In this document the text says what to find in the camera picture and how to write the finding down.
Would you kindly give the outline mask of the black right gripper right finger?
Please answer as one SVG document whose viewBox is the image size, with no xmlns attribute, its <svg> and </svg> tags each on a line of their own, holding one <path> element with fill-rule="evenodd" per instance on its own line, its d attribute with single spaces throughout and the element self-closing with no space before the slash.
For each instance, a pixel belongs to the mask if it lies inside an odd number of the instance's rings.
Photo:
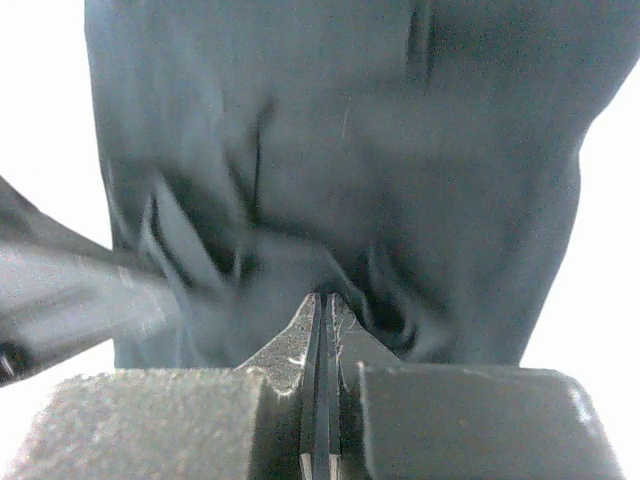
<svg viewBox="0 0 640 480">
<path fill-rule="evenodd" d="M 400 360 L 366 331 L 343 299 L 327 299 L 329 465 L 333 479 L 368 479 L 363 447 L 360 367 L 397 367 Z"/>
</svg>

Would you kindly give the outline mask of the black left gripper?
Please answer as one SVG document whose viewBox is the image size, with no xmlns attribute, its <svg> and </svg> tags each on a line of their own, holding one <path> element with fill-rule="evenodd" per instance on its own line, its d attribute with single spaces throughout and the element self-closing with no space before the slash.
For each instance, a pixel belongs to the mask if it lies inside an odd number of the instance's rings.
<svg viewBox="0 0 640 480">
<path fill-rule="evenodd" d="M 155 268 L 74 232 L 1 183 L 2 385 L 109 339 L 145 339 L 178 315 Z"/>
</svg>

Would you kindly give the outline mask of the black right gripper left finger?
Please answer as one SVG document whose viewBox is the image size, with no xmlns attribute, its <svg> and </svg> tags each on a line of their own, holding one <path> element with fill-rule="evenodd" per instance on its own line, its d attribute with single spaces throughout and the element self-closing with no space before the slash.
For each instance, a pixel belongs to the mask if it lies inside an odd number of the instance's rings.
<svg viewBox="0 0 640 480">
<path fill-rule="evenodd" d="M 314 328 L 319 296 L 307 295 L 288 325 L 235 370 L 261 381 L 251 442 L 250 479 L 302 479 L 301 430 L 313 408 Z"/>
</svg>

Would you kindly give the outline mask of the black t-shirt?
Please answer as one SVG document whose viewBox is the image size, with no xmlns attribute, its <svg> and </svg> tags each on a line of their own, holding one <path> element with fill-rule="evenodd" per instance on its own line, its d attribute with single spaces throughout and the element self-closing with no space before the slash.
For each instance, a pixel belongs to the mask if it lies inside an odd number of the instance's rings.
<svg viewBox="0 0 640 480">
<path fill-rule="evenodd" d="M 113 247 L 171 326 L 119 368 L 234 367 L 312 292 L 412 363 L 515 365 L 635 1 L 89 1 Z"/>
</svg>

